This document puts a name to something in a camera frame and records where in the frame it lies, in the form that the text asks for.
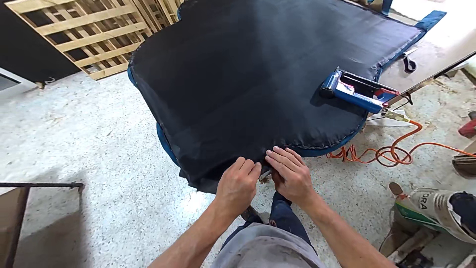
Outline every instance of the gray shirt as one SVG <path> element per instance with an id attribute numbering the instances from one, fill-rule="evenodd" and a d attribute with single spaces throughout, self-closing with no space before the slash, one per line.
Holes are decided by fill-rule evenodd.
<path id="1" fill-rule="evenodd" d="M 285 230 L 252 223 L 220 251 L 212 268 L 325 268 L 313 248 Z"/>

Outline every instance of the person's left hand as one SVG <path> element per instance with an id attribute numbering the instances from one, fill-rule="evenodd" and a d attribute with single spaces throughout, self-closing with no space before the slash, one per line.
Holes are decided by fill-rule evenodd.
<path id="1" fill-rule="evenodd" d="M 217 195 L 212 202 L 218 212 L 232 221 L 243 213 L 255 197 L 260 172 L 261 163 L 238 157 L 218 182 Z"/>

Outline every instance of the blue staple gun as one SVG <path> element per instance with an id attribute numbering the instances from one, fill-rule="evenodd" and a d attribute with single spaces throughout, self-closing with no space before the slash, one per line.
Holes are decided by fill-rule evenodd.
<path id="1" fill-rule="evenodd" d="M 373 92 L 376 99 L 356 93 L 356 88 L 361 91 Z M 399 94 L 393 88 L 346 72 L 339 67 L 326 78 L 319 88 L 319 96 L 323 98 L 337 97 L 360 106 L 370 113 L 380 113 L 388 106 L 388 101 Z"/>

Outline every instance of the blue jeans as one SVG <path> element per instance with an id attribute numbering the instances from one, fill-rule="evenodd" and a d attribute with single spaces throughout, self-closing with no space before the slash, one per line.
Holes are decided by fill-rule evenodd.
<path id="1" fill-rule="evenodd" d="M 274 193 L 273 203 L 271 204 L 271 214 L 269 215 L 270 223 L 274 222 L 276 224 L 276 227 L 288 231 L 289 233 L 304 239 L 304 241 L 306 241 L 306 243 L 308 243 L 312 247 L 311 241 L 307 236 L 304 226 L 302 225 L 296 214 L 294 214 L 288 202 L 289 201 L 284 198 L 284 196 L 282 196 L 280 193 Z M 248 221 L 245 222 L 245 224 L 239 226 L 233 233 L 231 233 L 231 235 L 225 240 L 221 248 L 223 248 L 239 231 L 245 229 L 254 222 L 263 223 L 260 217 L 255 215 L 251 216 Z"/>

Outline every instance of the orange air hose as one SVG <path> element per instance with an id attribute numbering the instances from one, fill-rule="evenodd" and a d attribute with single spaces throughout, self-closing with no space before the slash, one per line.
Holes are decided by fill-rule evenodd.
<path id="1" fill-rule="evenodd" d="M 373 161 L 377 161 L 379 162 L 381 165 L 384 165 L 384 166 L 388 166 L 388 167 L 393 167 L 393 166 L 396 166 L 398 164 L 402 164 L 402 165 L 409 165 L 413 162 L 413 157 L 412 157 L 412 153 L 420 146 L 423 146 L 423 145 L 427 145 L 427 144 L 431 144 L 431 145 L 436 145 L 436 146 L 440 146 L 440 147 L 444 147 L 446 149 L 450 149 L 450 150 L 453 150 L 455 152 L 458 152 L 458 153 L 461 153 L 461 154 L 464 154 L 464 155 L 468 155 L 468 156 L 472 156 L 472 157 L 476 157 L 476 155 L 474 154 L 470 154 L 470 153 L 467 153 L 467 152 L 464 152 L 464 151 L 461 151 L 461 150 L 458 150 L 458 149 L 455 149 L 455 148 L 452 148 L 450 146 L 447 146 L 447 145 L 444 145 L 444 144 L 439 144 L 439 143 L 433 143 L 433 142 L 427 142 L 427 143 L 420 143 L 418 145 L 416 145 L 415 147 L 413 147 L 410 152 L 407 152 L 406 150 L 402 149 L 402 148 L 399 148 L 397 147 L 397 144 L 399 142 L 401 142 L 403 139 L 419 132 L 420 130 L 423 129 L 423 126 L 418 123 L 418 122 L 415 122 L 413 120 L 409 120 L 409 123 L 412 123 L 414 124 L 415 126 L 417 126 L 417 128 L 403 136 L 401 136 L 400 138 L 396 139 L 391 146 L 385 146 L 385 147 L 382 147 L 378 150 L 376 149 L 373 149 L 373 148 L 369 148 L 367 150 L 365 150 L 363 152 L 363 154 L 361 154 L 359 157 L 357 157 L 357 153 L 356 153 L 356 149 L 355 149 L 355 146 L 354 145 L 351 145 L 349 146 L 348 149 L 345 148 L 345 146 L 342 146 L 340 148 L 340 151 L 339 153 L 337 153 L 336 155 L 332 154 L 332 153 L 329 153 L 327 154 L 327 158 L 342 158 L 342 161 L 351 161 L 351 162 L 360 162 L 360 163 L 363 163 L 363 164 L 368 164 L 368 163 L 371 163 Z M 405 154 L 405 157 L 403 157 L 401 160 L 400 160 L 400 156 L 398 156 L 398 154 L 395 152 L 395 150 L 398 150 L 402 153 Z M 368 161 L 362 161 L 360 160 L 368 151 L 373 151 L 375 152 L 375 157 L 368 160 Z M 382 161 L 380 160 L 380 157 L 383 157 L 385 158 L 386 160 L 392 162 L 393 164 L 385 164 L 385 163 L 382 163 Z"/>

